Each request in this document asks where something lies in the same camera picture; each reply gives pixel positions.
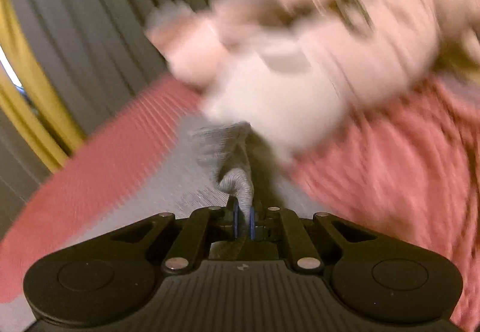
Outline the red ribbed bedspread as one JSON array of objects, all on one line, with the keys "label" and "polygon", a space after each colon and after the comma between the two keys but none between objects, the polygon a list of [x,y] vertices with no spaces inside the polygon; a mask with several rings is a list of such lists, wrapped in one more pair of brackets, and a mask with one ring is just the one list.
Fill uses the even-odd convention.
[{"label": "red ribbed bedspread", "polygon": [[164,77],[131,100],[44,183],[1,241],[1,302],[22,292],[27,269],[122,205],[176,143],[199,94]]}]

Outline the pink fuzzy blanket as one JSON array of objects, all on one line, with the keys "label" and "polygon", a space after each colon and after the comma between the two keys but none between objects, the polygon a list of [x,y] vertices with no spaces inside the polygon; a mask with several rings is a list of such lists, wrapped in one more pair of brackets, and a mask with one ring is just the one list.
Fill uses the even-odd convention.
[{"label": "pink fuzzy blanket", "polygon": [[477,81],[429,77],[354,116],[290,175],[334,214],[452,261],[464,281],[452,320],[465,331],[479,326]]}]

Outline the yellow curtain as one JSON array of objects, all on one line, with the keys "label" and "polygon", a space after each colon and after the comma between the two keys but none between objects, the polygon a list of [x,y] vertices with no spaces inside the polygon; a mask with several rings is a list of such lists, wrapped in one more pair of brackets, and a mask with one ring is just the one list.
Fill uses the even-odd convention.
[{"label": "yellow curtain", "polygon": [[35,58],[10,0],[1,0],[1,110],[52,172],[86,139]]}]

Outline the pink plush toy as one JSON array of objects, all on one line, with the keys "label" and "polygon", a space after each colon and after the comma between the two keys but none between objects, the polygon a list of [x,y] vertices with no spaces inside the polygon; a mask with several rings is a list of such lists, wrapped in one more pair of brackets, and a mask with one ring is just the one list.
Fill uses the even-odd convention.
[{"label": "pink plush toy", "polygon": [[205,118],[249,123],[281,162],[408,91],[448,47],[479,61],[479,0],[211,0],[145,25]]}]

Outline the grey-green curtain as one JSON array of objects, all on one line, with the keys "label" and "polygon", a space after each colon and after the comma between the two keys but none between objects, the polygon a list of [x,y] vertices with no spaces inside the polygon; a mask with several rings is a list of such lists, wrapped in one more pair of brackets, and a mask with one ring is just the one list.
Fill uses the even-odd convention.
[{"label": "grey-green curtain", "polygon": [[164,69],[145,38],[154,7],[208,0],[11,0],[22,32],[48,81],[84,136],[104,122]]}]

